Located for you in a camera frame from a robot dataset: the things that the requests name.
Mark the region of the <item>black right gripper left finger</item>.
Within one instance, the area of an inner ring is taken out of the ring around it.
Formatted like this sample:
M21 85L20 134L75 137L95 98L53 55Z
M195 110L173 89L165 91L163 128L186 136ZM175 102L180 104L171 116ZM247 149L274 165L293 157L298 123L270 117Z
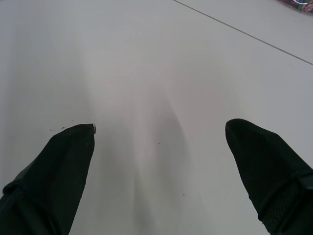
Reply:
M54 135L40 154L3 188L2 235L67 235L86 185L94 124Z

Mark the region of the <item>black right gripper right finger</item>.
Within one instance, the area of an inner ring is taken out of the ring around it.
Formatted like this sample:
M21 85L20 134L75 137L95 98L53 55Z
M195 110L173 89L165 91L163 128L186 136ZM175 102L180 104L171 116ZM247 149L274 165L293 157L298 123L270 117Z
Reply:
M225 137L267 232L311 235L313 169L279 135L247 120L229 120Z

